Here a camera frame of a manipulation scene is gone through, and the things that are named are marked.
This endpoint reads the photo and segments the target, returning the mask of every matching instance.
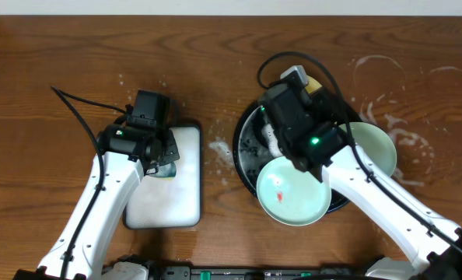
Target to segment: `white smear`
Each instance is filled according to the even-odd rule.
[[[364,115],[364,112],[362,111],[364,107],[364,102],[361,104],[361,110],[359,110],[359,117],[361,118],[362,121],[364,122],[369,122],[368,118]]]
[[[389,131],[387,134],[390,137],[390,139],[392,139],[392,142],[394,143],[396,143],[398,135],[403,135],[407,137],[407,138],[401,139],[398,142],[399,145],[414,145],[416,144],[416,142],[420,142],[422,145],[425,145],[425,146],[429,145],[428,140],[424,139],[417,133],[405,131],[402,128],[394,128],[391,131]]]
[[[380,100],[382,100],[383,98],[385,97],[385,93],[380,95],[380,97],[376,98],[376,101],[379,102]]]
[[[218,161],[223,162],[228,168],[233,167],[233,155],[231,154],[228,143],[224,142],[224,139],[215,137],[215,142],[209,143],[208,147],[217,152]]]
[[[404,174],[402,173],[402,171],[398,168],[395,168],[395,171],[394,171],[394,177],[397,179],[397,181],[399,181],[399,183],[401,184],[407,184],[407,185],[410,185],[410,186],[417,186],[417,187],[423,187],[425,186],[425,183],[423,182],[419,182],[419,181],[413,181],[413,180],[405,180],[404,179]]]
[[[367,55],[367,56],[365,56],[363,58],[360,58],[357,61],[357,63],[355,63],[355,68],[354,68],[354,72],[352,73],[352,77],[355,76],[355,72],[357,71],[357,68],[359,66],[365,64],[369,59],[387,59],[387,60],[391,61],[393,64],[395,64],[395,66],[397,66],[400,70],[402,70],[402,72],[404,73],[404,78],[405,78],[405,80],[407,80],[407,76],[405,74],[404,68],[398,62],[396,62],[393,58],[390,58],[390,57],[387,57],[386,55],[381,55],[381,54]],[[352,78],[352,81],[354,82],[354,86],[356,86],[355,78]]]
[[[368,114],[369,121],[371,121],[373,124],[377,124],[376,119],[374,118],[374,115],[373,115],[372,108],[373,108],[373,102],[371,101],[369,102],[368,110],[366,113]]]
[[[462,69],[459,69],[458,67],[443,66],[443,67],[438,67],[438,68],[434,68],[434,69],[430,70],[430,72],[428,74],[430,75],[430,74],[433,74],[433,73],[439,72],[439,71],[457,71],[457,72],[462,73]]]
[[[399,123],[399,122],[408,124],[408,121],[406,121],[406,120],[404,120],[404,119],[401,119],[401,118],[398,118],[398,117],[393,117],[393,116],[390,115],[390,114],[385,114],[385,118],[386,118],[387,121],[388,121],[387,128],[389,128],[389,129],[394,128],[394,125],[395,125],[396,123]]]

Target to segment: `brown wood surface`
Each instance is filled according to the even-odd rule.
[[[462,225],[462,18],[0,16],[0,279],[37,266],[91,167],[93,147],[50,85],[119,106],[132,102],[138,88],[157,90],[179,101],[182,117],[201,122],[201,221],[191,229],[119,225],[106,262],[131,253],[228,266],[403,258],[354,205],[311,226],[275,222],[208,148],[219,138],[231,144],[238,117],[262,94],[257,68],[285,50],[318,57],[354,108],[368,117],[369,107],[384,130],[391,131],[390,115],[405,120],[392,129],[425,138],[429,146],[397,146],[404,180],[424,184],[404,186]],[[264,78],[295,63],[284,59]],[[94,131],[116,117],[77,108]]]

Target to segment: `round black tray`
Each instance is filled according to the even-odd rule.
[[[348,119],[352,121],[361,121],[361,118],[358,114],[348,105],[345,106],[347,108]],[[243,127],[245,124],[247,126],[245,129],[247,131],[243,132],[243,134],[247,133],[250,134],[249,129],[251,129],[251,121],[252,115],[254,114],[255,110],[258,108],[257,102],[253,102],[250,106],[243,112],[243,115],[238,120],[238,124],[236,125],[236,129],[233,135],[233,161],[236,167],[236,171],[240,176],[241,181],[250,191],[250,193],[257,197],[257,178],[264,166],[273,160],[273,157],[269,150],[265,148],[260,142],[254,137],[249,136],[247,140],[241,142]],[[327,210],[327,213],[334,212],[349,203],[349,200],[344,197],[343,195],[339,194],[337,191],[331,191],[331,203],[330,207]]]

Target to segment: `wooden table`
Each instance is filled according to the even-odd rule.
[[[354,205],[311,226],[274,221],[208,147],[231,144],[238,117],[263,92],[257,68],[286,50],[318,57],[357,111],[397,133],[401,183],[462,225],[462,18],[0,16],[0,279],[33,270],[50,250],[93,160],[86,133],[50,85],[118,106],[133,103],[138,88],[156,90],[201,122],[201,221],[190,229],[120,225],[106,262],[123,254],[227,266],[402,259]],[[284,59],[264,78],[296,63]],[[93,131],[116,117],[76,107]],[[428,145],[403,140],[418,137],[411,133]]]

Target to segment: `wooden tabletop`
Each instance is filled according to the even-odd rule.
[[[133,103],[137,89],[160,91],[178,100],[182,117],[201,122],[201,221],[143,231],[120,224],[106,262],[123,254],[200,266],[403,259],[352,204],[311,226],[276,222],[208,147],[219,139],[231,145],[239,116],[263,93],[257,68],[287,50],[319,58],[349,103],[395,135],[401,184],[462,225],[462,18],[0,16],[0,279],[39,264],[92,164],[86,133],[50,85],[118,106]],[[324,80],[292,58],[264,78],[298,63]],[[76,107],[93,131],[116,117]]]

